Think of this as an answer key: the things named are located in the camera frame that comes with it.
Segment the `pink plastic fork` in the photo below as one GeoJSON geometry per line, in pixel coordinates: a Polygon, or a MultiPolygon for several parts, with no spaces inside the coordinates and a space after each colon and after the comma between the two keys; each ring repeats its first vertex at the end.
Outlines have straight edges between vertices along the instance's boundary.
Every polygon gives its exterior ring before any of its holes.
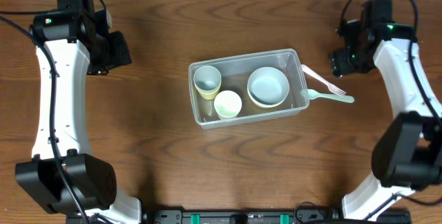
{"type": "Polygon", "coordinates": [[[331,82],[328,82],[325,78],[323,78],[318,73],[316,73],[315,71],[310,69],[308,66],[302,64],[301,67],[302,67],[302,71],[304,73],[306,73],[310,77],[314,78],[315,80],[318,80],[319,82],[323,83],[329,89],[330,92],[332,92],[336,95],[341,95],[341,96],[346,95],[346,92],[344,90],[338,88],[337,86],[335,86],[331,82]]]}

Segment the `mint green plastic spoon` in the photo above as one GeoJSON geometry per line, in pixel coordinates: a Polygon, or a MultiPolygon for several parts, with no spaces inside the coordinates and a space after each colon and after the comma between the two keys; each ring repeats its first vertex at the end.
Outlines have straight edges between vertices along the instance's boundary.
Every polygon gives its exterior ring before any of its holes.
{"type": "Polygon", "coordinates": [[[345,103],[354,103],[355,99],[349,95],[336,95],[336,94],[328,94],[328,93],[319,93],[313,89],[304,89],[301,91],[302,95],[307,97],[309,100],[315,100],[317,98],[325,98],[329,100],[336,100],[339,102],[345,103]]]}

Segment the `grey plastic cup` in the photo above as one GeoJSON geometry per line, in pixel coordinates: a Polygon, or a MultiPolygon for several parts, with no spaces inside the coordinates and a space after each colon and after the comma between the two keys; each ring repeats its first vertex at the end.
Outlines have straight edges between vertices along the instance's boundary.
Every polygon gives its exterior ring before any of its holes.
{"type": "Polygon", "coordinates": [[[220,87],[222,76],[214,66],[201,66],[196,70],[193,82],[199,91],[212,93],[220,87]]]}

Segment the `grey plastic bowl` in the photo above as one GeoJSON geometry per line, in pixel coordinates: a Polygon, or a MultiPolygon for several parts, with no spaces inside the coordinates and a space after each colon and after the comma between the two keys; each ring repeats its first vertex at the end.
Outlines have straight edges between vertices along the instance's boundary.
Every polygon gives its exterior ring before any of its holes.
{"type": "Polygon", "coordinates": [[[262,67],[249,76],[247,93],[258,98],[287,98],[290,91],[289,80],[285,74],[273,67],[262,67]]]}

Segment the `yellow plastic cup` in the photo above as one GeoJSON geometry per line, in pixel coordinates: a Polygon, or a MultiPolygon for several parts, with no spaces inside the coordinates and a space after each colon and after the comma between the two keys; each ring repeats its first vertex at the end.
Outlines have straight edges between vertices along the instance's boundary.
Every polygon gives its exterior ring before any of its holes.
{"type": "Polygon", "coordinates": [[[214,100],[215,97],[217,96],[217,94],[219,93],[220,90],[220,85],[218,85],[215,89],[211,89],[211,90],[203,90],[200,87],[196,86],[196,89],[198,91],[198,93],[201,95],[201,97],[205,100],[214,100]]]}

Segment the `yellow plastic bowl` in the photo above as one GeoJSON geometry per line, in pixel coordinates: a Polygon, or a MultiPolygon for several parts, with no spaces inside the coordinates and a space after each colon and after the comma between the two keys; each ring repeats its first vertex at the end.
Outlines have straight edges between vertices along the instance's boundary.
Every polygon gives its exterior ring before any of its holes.
{"type": "Polygon", "coordinates": [[[279,106],[286,100],[285,97],[271,97],[271,98],[261,99],[253,94],[249,95],[249,97],[256,106],[259,106],[260,108],[264,109],[269,109],[279,106]]]}

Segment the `clear plastic container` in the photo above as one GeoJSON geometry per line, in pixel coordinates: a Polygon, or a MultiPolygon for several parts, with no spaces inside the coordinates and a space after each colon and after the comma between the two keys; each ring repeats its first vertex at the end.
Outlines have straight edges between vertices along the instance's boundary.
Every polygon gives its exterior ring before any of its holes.
{"type": "Polygon", "coordinates": [[[309,106],[309,99],[301,91],[307,89],[305,76],[295,50],[281,49],[247,55],[192,63],[189,66],[189,91],[195,121],[203,129],[227,127],[296,115],[309,106]],[[214,100],[205,100],[198,93],[193,82],[196,70],[201,66],[214,66],[222,76],[219,93],[234,91],[242,100],[242,109],[236,118],[221,120],[214,108],[214,100]],[[289,80],[290,91],[279,106],[264,109],[256,106],[247,93],[249,76],[262,67],[273,67],[282,71],[289,80]]]}

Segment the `cream white plastic cup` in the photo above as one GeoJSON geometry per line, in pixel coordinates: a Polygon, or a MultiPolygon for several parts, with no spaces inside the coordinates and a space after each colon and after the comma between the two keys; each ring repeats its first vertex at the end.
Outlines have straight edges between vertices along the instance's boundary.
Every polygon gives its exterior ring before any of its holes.
{"type": "Polygon", "coordinates": [[[241,97],[234,91],[222,91],[215,97],[214,108],[221,120],[236,118],[242,109],[241,97]]]}

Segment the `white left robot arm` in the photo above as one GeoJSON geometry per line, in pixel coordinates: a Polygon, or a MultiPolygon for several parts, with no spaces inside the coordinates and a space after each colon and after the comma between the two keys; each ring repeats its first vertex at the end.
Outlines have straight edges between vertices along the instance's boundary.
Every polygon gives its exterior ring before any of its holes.
{"type": "Polygon", "coordinates": [[[86,78],[130,64],[123,34],[94,0],[57,0],[30,27],[40,69],[39,126],[31,159],[15,167],[19,186],[68,223],[140,223],[142,204],[117,188],[113,167],[92,154],[86,78]]]}

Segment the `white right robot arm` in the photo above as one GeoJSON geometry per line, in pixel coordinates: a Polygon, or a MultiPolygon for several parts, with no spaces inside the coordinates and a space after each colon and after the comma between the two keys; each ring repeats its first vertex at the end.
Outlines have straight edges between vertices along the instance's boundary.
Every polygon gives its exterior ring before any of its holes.
{"type": "Polygon", "coordinates": [[[333,75],[378,69],[393,113],[372,152],[369,176],[342,199],[345,219],[377,221],[398,200],[441,184],[441,103],[413,31],[394,22],[391,0],[367,1],[359,20],[340,23],[345,45],[329,54],[333,75]]]}

